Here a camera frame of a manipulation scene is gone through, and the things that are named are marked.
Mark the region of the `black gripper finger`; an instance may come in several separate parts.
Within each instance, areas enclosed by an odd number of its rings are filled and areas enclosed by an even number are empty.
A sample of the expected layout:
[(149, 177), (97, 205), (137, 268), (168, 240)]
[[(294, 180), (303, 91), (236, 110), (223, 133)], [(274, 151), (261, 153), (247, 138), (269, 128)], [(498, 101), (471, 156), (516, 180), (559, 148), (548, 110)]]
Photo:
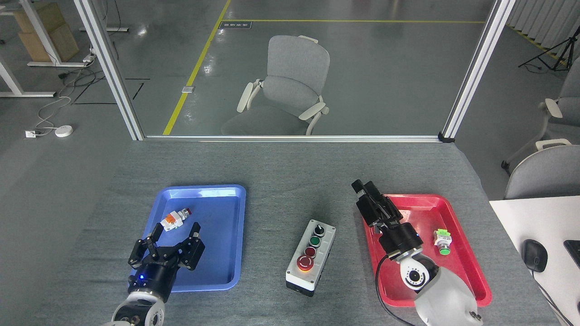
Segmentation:
[(171, 266), (187, 268), (190, 271), (196, 268), (205, 250), (205, 245), (199, 237), (200, 230), (201, 225), (195, 221), (187, 238), (169, 249), (168, 260), (175, 260)]
[(138, 239), (133, 246), (133, 250), (129, 255), (128, 264), (132, 268), (139, 268), (142, 265), (143, 257), (145, 252), (148, 250), (151, 254), (153, 260), (159, 260), (160, 255), (157, 250), (157, 241), (164, 231), (161, 223), (156, 223), (153, 231), (145, 237), (145, 239)]
[(377, 200), (381, 200), (383, 196), (379, 190), (377, 190), (373, 182), (363, 184), (360, 179), (352, 183), (352, 188), (359, 195), (356, 205), (367, 226), (378, 225), (381, 227), (383, 225), (383, 213), (381, 211), (382, 207)]
[(365, 192), (368, 199), (370, 217), (368, 225), (385, 225), (395, 227), (401, 224), (402, 214), (389, 197), (379, 192), (373, 182), (365, 184)]

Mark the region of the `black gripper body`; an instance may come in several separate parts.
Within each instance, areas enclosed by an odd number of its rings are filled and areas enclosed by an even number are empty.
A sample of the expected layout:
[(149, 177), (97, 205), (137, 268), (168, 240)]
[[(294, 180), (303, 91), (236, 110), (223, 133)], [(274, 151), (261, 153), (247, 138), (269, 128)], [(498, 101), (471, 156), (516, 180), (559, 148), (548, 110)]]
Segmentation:
[(419, 249), (423, 245), (421, 237), (410, 223), (391, 227), (382, 225), (379, 228), (382, 232), (379, 243), (390, 260), (395, 260), (398, 256), (410, 250)]
[(179, 269), (176, 257), (170, 260), (153, 260), (147, 256), (135, 275), (129, 276), (128, 293), (148, 292), (159, 297), (164, 303), (168, 301)]

